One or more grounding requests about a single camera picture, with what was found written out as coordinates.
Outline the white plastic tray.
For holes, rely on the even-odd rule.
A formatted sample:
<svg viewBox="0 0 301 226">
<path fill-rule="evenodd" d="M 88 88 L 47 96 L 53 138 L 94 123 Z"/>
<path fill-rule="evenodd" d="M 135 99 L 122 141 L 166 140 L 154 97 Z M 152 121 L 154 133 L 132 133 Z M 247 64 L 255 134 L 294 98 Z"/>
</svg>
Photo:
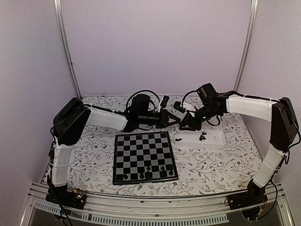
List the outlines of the white plastic tray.
<svg viewBox="0 0 301 226">
<path fill-rule="evenodd" d="M 174 144 L 183 147 L 199 147 L 219 149 L 225 145 L 225 136 L 220 123 L 212 126 L 208 122 L 203 122 L 200 131 L 180 130 L 176 128 Z"/>
</svg>

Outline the black white chessboard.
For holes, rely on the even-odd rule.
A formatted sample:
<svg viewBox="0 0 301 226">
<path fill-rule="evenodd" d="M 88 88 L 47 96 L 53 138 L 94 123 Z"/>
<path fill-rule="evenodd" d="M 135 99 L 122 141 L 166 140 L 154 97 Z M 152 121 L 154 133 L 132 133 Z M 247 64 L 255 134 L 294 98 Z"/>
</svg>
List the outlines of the black white chessboard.
<svg viewBox="0 0 301 226">
<path fill-rule="evenodd" d="M 168 166 L 172 165 L 173 175 L 169 175 Z M 147 166 L 150 166 L 151 178 L 146 179 Z M 167 177 L 161 178 L 160 168 L 165 167 Z M 114 185 L 132 185 L 140 183 L 158 183 L 178 180 L 173 149 L 168 131 L 133 133 L 115 136 L 113 179 Z"/>
</svg>

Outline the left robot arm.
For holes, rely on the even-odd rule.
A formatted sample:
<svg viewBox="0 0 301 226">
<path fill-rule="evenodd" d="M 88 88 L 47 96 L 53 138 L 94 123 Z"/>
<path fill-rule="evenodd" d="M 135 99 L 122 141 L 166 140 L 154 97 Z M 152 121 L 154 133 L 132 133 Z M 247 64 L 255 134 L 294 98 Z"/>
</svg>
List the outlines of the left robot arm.
<svg viewBox="0 0 301 226">
<path fill-rule="evenodd" d="M 54 117 L 50 132 L 53 136 L 49 151 L 51 168 L 47 183 L 52 189 L 52 197 L 59 204 L 70 200 L 67 190 L 67 169 L 74 145 L 79 141 L 86 126 L 99 126 L 122 132 L 132 132 L 140 125 L 155 126 L 158 129 L 180 123 L 180 118 L 165 109 L 169 100 L 164 96 L 159 104 L 149 110 L 151 101 L 146 94 L 133 94 L 126 103 L 124 111 L 113 111 L 91 104 L 79 98 L 72 98 Z"/>
</svg>

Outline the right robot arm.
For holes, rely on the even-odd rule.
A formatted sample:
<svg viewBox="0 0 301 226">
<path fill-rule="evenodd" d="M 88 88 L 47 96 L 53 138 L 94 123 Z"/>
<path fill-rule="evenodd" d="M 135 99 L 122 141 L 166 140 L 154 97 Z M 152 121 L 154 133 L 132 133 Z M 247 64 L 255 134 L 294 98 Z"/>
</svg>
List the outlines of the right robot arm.
<svg viewBox="0 0 301 226">
<path fill-rule="evenodd" d="M 174 109 L 185 114 L 180 130 L 200 130 L 203 122 L 214 117 L 220 119 L 228 113 L 253 117 L 269 124 L 268 149 L 243 195 L 245 204 L 254 205 L 282 164 L 289 161 L 291 148 L 300 143 L 295 140 L 301 138 L 301 133 L 290 98 L 266 98 L 234 90 L 217 92 L 211 83 L 195 89 L 194 93 L 202 103 L 201 108 L 185 103 L 185 98 L 174 104 Z"/>
</svg>

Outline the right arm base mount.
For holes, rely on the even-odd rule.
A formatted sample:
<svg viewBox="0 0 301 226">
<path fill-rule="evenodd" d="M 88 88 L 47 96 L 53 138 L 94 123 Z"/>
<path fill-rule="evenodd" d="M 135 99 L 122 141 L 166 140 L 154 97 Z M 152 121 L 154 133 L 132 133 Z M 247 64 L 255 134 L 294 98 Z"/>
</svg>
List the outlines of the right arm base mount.
<svg viewBox="0 0 301 226">
<path fill-rule="evenodd" d="M 267 200 L 264 188 L 248 188 L 245 192 L 228 195 L 225 204 L 230 210 L 246 208 L 242 210 L 242 216 L 248 221 L 256 221 L 266 209 Z"/>
</svg>

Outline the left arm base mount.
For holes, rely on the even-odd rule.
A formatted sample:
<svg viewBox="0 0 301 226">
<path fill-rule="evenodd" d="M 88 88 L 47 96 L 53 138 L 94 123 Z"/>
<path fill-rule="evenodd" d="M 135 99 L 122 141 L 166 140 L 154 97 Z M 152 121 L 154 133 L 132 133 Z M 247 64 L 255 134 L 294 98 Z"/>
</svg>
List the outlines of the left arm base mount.
<svg viewBox="0 0 301 226">
<path fill-rule="evenodd" d="M 84 209 L 86 203 L 86 191 L 76 188 L 72 191 L 68 191 L 67 185 L 55 187 L 50 180 L 48 183 L 48 194 L 46 195 L 46 201 L 55 204 L 61 204 L 64 207 L 71 207 L 75 209 Z"/>
</svg>

